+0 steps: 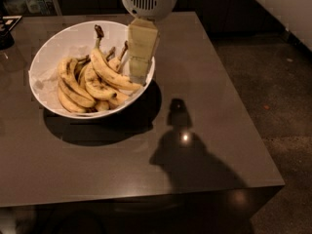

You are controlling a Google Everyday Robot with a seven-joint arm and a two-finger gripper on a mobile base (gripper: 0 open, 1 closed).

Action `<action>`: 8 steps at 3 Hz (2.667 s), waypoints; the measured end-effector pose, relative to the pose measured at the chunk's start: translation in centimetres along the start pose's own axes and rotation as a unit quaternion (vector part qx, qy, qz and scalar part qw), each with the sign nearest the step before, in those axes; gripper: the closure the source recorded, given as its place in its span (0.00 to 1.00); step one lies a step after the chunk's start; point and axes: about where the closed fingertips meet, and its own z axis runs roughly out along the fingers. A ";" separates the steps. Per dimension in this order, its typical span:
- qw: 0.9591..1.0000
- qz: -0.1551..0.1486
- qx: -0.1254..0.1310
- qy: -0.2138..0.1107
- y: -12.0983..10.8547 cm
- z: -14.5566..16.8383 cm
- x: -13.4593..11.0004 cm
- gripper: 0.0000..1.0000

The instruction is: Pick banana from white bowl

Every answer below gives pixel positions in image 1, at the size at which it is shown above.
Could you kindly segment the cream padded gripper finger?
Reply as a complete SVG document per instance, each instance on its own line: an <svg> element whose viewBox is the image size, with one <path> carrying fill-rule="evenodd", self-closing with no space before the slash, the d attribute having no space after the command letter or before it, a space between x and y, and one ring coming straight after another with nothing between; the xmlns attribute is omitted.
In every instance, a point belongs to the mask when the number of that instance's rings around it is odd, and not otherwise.
<svg viewBox="0 0 312 234"><path fill-rule="evenodd" d="M151 20L134 19L128 26L131 80L143 85L159 43L159 30Z"/></svg>

